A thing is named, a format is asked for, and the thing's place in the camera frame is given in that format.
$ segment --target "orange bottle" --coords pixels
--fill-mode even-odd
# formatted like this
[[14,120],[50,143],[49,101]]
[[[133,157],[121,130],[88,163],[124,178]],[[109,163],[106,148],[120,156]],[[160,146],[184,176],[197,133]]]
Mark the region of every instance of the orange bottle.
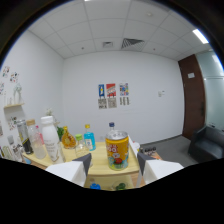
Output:
[[68,132],[68,127],[64,126],[64,134],[61,138],[61,142],[65,149],[74,149],[76,146],[75,138]]

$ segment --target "gray floor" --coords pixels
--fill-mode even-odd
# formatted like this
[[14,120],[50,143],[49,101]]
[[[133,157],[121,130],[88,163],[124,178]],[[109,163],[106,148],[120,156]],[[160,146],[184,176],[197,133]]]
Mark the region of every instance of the gray floor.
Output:
[[156,152],[165,161],[180,163],[183,167],[198,164],[191,158],[187,151],[190,145],[190,140],[183,136],[178,136],[168,140],[163,140],[154,143],[141,144],[141,147],[155,146]]

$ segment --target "black chair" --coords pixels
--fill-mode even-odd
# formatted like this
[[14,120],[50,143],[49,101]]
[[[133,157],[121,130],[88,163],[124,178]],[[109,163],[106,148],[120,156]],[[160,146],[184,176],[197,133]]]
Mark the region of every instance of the black chair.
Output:
[[199,163],[224,158],[224,132],[208,126],[195,131],[188,154]]

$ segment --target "ceiling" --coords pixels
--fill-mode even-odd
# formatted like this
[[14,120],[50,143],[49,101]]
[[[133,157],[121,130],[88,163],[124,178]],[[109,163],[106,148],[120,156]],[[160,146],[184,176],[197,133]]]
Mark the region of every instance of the ceiling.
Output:
[[[194,29],[179,14],[149,0],[73,0],[28,28],[63,58],[132,50],[176,61],[212,49],[201,43]],[[125,38],[144,42],[122,49]],[[113,46],[103,47],[103,42]]]

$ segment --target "wooden door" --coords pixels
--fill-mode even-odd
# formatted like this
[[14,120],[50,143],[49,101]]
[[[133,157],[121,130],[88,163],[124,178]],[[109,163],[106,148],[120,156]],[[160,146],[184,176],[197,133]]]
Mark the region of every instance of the wooden door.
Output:
[[205,123],[205,90],[195,55],[178,61],[184,87],[185,115],[182,135],[188,139]]

